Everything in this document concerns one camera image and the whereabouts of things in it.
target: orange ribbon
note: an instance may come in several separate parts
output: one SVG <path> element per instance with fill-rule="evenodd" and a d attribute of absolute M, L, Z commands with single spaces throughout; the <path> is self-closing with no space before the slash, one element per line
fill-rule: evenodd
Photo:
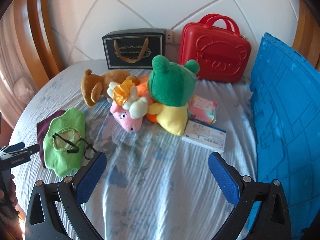
<path fill-rule="evenodd" d="M 118 106 L 123 106 L 127 102 L 130 96 L 130 88 L 133 86 L 134 83 L 129 79 L 125 80 L 122 84 L 117 85 L 113 89 L 113 100 Z"/>

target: green cloth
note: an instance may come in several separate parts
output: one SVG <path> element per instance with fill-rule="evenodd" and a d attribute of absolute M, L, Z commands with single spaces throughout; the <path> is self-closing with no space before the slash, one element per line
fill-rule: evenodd
<path fill-rule="evenodd" d="M 158 55 L 152 60 L 148 90 L 152 98 L 166 106 L 185 106 L 196 86 L 200 67 L 195 60 L 181 66 Z"/>
<path fill-rule="evenodd" d="M 73 142 L 79 147 L 77 153 L 67 153 L 73 147 L 60 138 L 52 137 L 55 133 Z M 63 178 L 71 171 L 78 171 L 82 165 L 85 138 L 85 116 L 76 108 L 68 109 L 63 115 L 54 118 L 43 140 L 44 162 L 47 168 L 54 170 L 55 174 Z"/>

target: gold ribbon handle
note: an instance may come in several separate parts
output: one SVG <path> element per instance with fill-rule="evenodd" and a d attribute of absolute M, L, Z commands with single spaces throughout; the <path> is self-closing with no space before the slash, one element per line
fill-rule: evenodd
<path fill-rule="evenodd" d="M 121 60 L 123 60 L 124 62 L 130 63 L 130 64 L 134 64 L 134 63 L 138 62 L 139 60 L 141 60 L 142 57 L 143 57 L 143 55 L 144 55 L 145 52 L 147 51 L 147 48 L 148 48 L 148 45 L 149 45 L 149 39 L 146 38 L 146 39 L 144 40 L 144 43 L 143 43 L 143 46 L 142 46 L 141 51 L 140 51 L 140 53 L 139 53 L 139 56 L 138 56 L 136 59 L 131 59 L 131 58 L 128 58 L 128 57 L 123 57 L 123 56 L 121 56 L 121 54 L 120 54 L 120 49 L 119 49 L 117 40 L 114 40 L 114 41 L 113 41 L 113 45 L 115 46 L 116 53 L 117 53 L 118 57 L 119 57 Z"/>

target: wall outlet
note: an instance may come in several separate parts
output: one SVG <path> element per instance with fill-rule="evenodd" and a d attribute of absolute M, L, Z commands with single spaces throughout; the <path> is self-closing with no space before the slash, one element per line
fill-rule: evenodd
<path fill-rule="evenodd" d="M 166 30 L 165 31 L 165 43 L 173 44 L 174 42 L 174 30 Z"/>

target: brown plush dog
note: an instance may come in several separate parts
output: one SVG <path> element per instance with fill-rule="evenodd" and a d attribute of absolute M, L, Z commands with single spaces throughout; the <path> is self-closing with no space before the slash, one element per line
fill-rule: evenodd
<path fill-rule="evenodd" d="M 127 79 L 131 79 L 136 86 L 140 83 L 139 78 L 131 76 L 125 70 L 110 70 L 99 76 L 92 74 L 92 71 L 87 69 L 81 82 L 81 92 L 85 103 L 89 107 L 93 107 L 99 101 L 101 95 L 108 97 L 107 89 L 111 81 L 121 84 Z"/>

